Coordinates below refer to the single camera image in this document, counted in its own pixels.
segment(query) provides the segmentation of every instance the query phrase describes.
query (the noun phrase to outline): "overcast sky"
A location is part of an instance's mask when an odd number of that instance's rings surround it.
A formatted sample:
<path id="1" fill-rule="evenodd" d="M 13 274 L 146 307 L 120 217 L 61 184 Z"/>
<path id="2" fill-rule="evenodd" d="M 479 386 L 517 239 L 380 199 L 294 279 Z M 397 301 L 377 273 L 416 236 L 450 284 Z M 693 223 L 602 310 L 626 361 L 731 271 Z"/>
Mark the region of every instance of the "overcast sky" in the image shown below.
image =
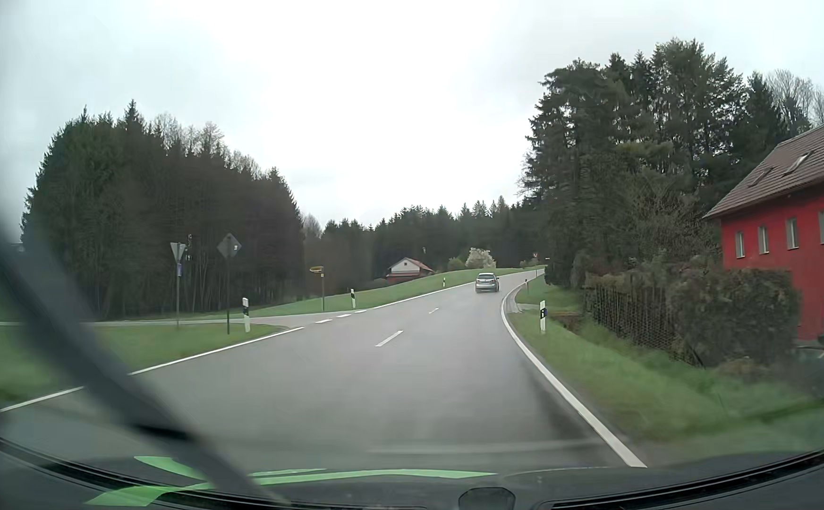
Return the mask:
<path id="1" fill-rule="evenodd" d="M 133 98 L 216 122 L 322 223 L 514 202 L 542 76 L 671 37 L 824 87 L 824 2 L 0 1 L 0 219 L 64 122 Z"/>

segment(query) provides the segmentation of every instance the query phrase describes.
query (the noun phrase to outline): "red house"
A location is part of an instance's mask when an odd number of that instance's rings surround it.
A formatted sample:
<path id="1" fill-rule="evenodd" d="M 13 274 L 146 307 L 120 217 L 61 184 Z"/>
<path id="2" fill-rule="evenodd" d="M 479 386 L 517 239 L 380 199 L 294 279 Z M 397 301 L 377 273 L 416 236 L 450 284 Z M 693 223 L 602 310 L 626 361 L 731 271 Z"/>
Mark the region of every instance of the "red house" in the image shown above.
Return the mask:
<path id="1" fill-rule="evenodd" d="M 387 283 L 393 285 L 402 281 L 414 280 L 422 276 L 433 274 L 433 270 L 424 263 L 406 257 L 390 267 L 390 273 L 385 276 Z"/>
<path id="2" fill-rule="evenodd" d="M 720 219 L 725 268 L 790 270 L 798 337 L 824 331 L 824 124 L 777 145 L 705 217 Z"/>

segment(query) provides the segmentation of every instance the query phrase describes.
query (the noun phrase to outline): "grass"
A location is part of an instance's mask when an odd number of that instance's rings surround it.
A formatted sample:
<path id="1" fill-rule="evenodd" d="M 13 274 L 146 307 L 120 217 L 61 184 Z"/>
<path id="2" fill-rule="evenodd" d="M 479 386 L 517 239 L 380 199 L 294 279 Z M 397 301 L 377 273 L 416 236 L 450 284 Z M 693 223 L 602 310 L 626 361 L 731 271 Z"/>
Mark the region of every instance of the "grass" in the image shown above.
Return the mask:
<path id="1" fill-rule="evenodd" d="M 356 308 L 364 309 L 385 305 L 401 299 L 413 298 L 435 290 L 442 289 L 443 278 L 446 278 L 446 286 L 448 288 L 464 283 L 474 281 L 474 277 L 485 270 L 463 270 L 459 272 L 446 272 L 433 274 L 417 280 L 405 281 L 397 283 L 382 289 L 360 290 L 356 292 Z M 523 272 L 518 268 L 503 268 L 493 270 L 497 276 L 502 276 L 511 273 Z M 326 311 L 344 311 L 352 309 L 352 298 L 349 294 L 338 294 L 335 296 L 327 296 Z M 273 307 L 251 308 L 251 317 L 274 317 L 280 315 L 298 315 L 303 313 L 318 313 L 321 310 L 320 297 L 311 299 L 304 299 L 302 301 L 295 301 L 285 305 L 277 305 Z M 241 308 L 232 308 L 230 313 L 238 314 L 241 317 Z M 169 316 L 156 316 L 152 319 L 168 319 Z M 208 314 L 190 315 L 189 319 L 220 319 L 226 317 L 226 310 L 218 311 Z"/>
<path id="2" fill-rule="evenodd" d="M 787 385 L 748 383 L 635 348 L 586 321 L 579 335 L 537 310 L 510 314 L 561 379 L 639 448 L 666 462 L 824 447 L 824 405 Z"/>
<path id="3" fill-rule="evenodd" d="M 547 309 L 551 312 L 576 311 L 581 308 L 581 298 L 576 291 L 548 285 L 542 278 L 529 281 L 528 286 L 516 294 L 517 303 L 539 305 L 542 299 L 547 301 Z"/>
<path id="4" fill-rule="evenodd" d="M 251 332 L 245 333 L 237 324 L 227 335 L 224 324 L 195 324 L 183 325 L 178 331 L 175 326 L 101 328 L 98 335 L 134 371 L 281 330 L 279 326 L 252 324 Z M 44 363 L 23 342 L 24 333 L 19 327 L 0 326 L 0 401 L 29 400 L 77 386 L 60 369 Z"/>

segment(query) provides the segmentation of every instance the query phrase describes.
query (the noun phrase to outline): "wire fence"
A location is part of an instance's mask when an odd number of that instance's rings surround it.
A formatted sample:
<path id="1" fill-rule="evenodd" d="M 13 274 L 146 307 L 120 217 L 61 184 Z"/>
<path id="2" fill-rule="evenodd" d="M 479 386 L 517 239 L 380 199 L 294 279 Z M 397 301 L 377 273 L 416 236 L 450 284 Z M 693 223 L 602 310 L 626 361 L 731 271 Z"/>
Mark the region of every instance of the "wire fence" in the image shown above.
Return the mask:
<path id="1" fill-rule="evenodd" d="M 585 311 L 595 322 L 635 346 L 664 351 L 672 359 L 699 365 L 695 354 L 677 335 L 663 289 L 623 291 L 605 285 L 588 287 Z"/>

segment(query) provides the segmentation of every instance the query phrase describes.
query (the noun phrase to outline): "silver car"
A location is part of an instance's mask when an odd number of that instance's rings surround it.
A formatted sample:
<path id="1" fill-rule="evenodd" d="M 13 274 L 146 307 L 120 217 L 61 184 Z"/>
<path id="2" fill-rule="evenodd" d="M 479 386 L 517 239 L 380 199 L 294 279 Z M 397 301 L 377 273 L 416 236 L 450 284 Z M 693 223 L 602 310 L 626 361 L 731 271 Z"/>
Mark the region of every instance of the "silver car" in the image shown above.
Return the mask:
<path id="1" fill-rule="evenodd" d="M 474 291 L 492 290 L 500 292 L 500 279 L 494 273 L 480 273 L 474 281 Z"/>

